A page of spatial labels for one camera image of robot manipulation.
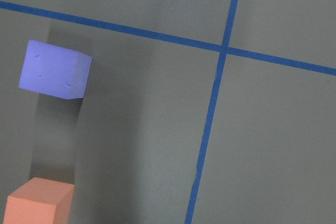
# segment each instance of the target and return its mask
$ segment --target gray floor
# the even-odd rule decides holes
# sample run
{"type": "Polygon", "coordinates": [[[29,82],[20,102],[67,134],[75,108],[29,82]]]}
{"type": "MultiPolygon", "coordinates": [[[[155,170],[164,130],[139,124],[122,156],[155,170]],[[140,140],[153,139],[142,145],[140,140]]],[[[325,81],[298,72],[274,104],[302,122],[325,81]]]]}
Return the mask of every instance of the gray floor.
{"type": "MultiPolygon", "coordinates": [[[[0,0],[220,44],[230,0],[0,0]]],[[[239,0],[230,46],[336,67],[335,0],[239,0]]],[[[219,53],[0,9],[0,218],[32,176],[70,224],[184,223],[219,53]],[[18,88],[29,39],[93,57],[83,100],[18,88]]],[[[336,77],[228,55],[193,223],[335,223],[336,77]]]]}

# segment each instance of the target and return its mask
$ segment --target blue tape strip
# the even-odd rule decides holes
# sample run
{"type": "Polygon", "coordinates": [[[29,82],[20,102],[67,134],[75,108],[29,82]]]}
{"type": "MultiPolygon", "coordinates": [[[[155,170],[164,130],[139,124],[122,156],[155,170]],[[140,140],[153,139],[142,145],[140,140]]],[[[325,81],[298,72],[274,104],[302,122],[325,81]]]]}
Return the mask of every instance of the blue tape strip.
{"type": "Polygon", "coordinates": [[[232,47],[229,47],[227,49],[227,53],[231,55],[245,57],[245,58],[262,60],[262,61],[280,64],[280,65],[284,65],[288,67],[306,69],[306,70],[310,70],[314,72],[326,73],[326,74],[331,74],[333,76],[336,76],[335,68],[324,67],[324,66],[306,63],[306,62],[302,62],[298,60],[280,58],[280,57],[276,57],[272,55],[261,54],[259,52],[251,52],[251,51],[246,51],[246,50],[232,48],[232,47]]]}
{"type": "Polygon", "coordinates": [[[210,98],[210,103],[209,103],[208,112],[206,116],[206,122],[204,126],[201,147],[199,149],[200,153],[198,155],[198,160],[197,160],[197,165],[196,165],[196,177],[195,177],[193,187],[191,189],[188,209],[187,209],[187,213],[186,213],[186,217],[184,221],[185,224],[191,224],[193,220],[193,216],[194,216],[195,205],[196,205],[198,190],[200,186],[199,184],[201,183],[201,176],[202,176],[204,162],[205,162],[205,155],[206,155],[206,151],[208,148],[210,132],[211,132],[212,122],[213,122],[213,118],[215,114],[218,93],[219,93],[220,82],[222,80],[222,75],[224,72],[225,59],[226,59],[227,49],[228,49],[228,45],[229,45],[229,41],[230,41],[230,37],[232,33],[233,23],[235,20],[237,5],[238,5],[238,0],[231,0],[230,9],[228,12],[227,21],[225,25],[223,41],[222,41],[222,50],[221,50],[221,53],[219,54],[219,60],[218,60],[217,70],[216,70],[216,77],[215,77],[215,81],[212,87],[211,98],[210,98]]]}
{"type": "Polygon", "coordinates": [[[0,1],[0,8],[220,52],[221,45],[0,1]]]}

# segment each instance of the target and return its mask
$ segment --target orange cube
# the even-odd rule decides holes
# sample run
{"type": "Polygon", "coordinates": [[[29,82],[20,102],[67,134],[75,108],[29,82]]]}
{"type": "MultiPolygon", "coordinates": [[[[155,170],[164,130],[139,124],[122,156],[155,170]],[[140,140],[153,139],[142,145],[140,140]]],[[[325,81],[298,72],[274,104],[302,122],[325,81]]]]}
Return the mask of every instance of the orange cube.
{"type": "Polygon", "coordinates": [[[74,185],[33,178],[9,195],[3,224],[66,224],[74,185]]]}

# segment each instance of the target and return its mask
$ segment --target foam block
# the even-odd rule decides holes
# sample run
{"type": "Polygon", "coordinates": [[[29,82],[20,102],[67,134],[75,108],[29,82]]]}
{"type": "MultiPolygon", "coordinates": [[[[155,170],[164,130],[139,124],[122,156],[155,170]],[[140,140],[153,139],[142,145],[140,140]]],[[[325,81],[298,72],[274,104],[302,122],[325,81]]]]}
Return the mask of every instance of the foam block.
{"type": "Polygon", "coordinates": [[[80,52],[30,40],[19,88],[63,99],[83,98],[91,62],[80,52]]]}
{"type": "Polygon", "coordinates": [[[33,178],[9,195],[4,224],[66,224],[74,185],[33,178]]]}

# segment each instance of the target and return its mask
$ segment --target purple block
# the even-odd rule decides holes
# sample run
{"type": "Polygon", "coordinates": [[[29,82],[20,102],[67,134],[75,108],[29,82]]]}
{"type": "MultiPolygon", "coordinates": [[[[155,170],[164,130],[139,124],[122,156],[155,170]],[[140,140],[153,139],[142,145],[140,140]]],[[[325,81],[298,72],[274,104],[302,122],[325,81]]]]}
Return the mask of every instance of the purple block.
{"type": "Polygon", "coordinates": [[[91,62],[80,52],[30,40],[19,88],[63,99],[82,98],[91,62]]]}

